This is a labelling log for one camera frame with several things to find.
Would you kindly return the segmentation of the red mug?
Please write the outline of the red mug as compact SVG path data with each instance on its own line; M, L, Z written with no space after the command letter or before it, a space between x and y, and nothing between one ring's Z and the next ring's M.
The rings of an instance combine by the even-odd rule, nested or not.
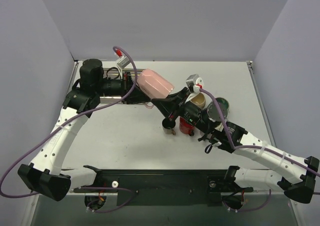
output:
M179 130L190 137L195 135L195 127L189 124L185 119L182 117L179 118Z

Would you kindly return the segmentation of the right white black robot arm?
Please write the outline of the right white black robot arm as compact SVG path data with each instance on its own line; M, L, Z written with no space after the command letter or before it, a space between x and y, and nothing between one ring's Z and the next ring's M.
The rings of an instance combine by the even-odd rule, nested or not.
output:
M246 169L230 166L223 178L226 189L271 190L284 193L293 201L309 204L316 194L316 178L320 175L319 159L314 156L295 156L259 139L245 128L228 121L224 115L226 108L211 93L204 89L200 89L200 92L211 98L211 103L203 109L187 99L186 88L173 96L154 98L151 102L169 126L173 126L176 118L181 117L203 132L198 141L208 141L212 148L248 158L265 167Z

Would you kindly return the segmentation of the brown patterned mug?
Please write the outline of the brown patterned mug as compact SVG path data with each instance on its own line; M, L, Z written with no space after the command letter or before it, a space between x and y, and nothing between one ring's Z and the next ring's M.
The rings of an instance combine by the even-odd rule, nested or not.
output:
M175 126L176 122L170 118L164 118L162 120L162 129L167 135L176 135Z

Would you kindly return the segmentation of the pink mug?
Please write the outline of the pink mug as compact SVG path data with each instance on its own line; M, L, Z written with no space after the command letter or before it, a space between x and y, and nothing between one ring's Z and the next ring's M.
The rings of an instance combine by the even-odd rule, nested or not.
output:
M172 83L149 68L139 74L137 85L150 99L165 99L175 88Z

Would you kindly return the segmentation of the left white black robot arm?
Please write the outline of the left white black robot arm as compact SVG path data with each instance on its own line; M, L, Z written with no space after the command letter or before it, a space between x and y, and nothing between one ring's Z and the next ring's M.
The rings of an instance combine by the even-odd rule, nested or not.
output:
M39 153L29 164L21 164L18 175L33 192L55 201L62 200L70 190L86 186L97 192L103 179L97 169L86 166L62 173L65 157L82 126L99 107L101 97L119 97L118 103L129 105L150 102L151 98L139 86L137 74L116 67L119 76L107 77L99 59L87 59L79 68L79 79L66 95L60 115L50 137L39 147Z

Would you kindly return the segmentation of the beige mug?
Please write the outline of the beige mug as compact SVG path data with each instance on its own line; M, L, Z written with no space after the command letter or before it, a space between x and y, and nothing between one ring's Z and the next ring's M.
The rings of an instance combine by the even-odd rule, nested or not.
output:
M206 106L206 98L202 93L199 93L190 100L194 105L200 109L204 109Z

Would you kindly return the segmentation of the green mug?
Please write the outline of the green mug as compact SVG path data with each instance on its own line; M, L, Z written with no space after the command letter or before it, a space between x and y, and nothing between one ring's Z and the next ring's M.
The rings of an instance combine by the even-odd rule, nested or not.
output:
M216 97L215 99L217 100L217 102L219 104L223 105L225 107L226 111L229 113L230 104L229 104L228 100L223 97Z

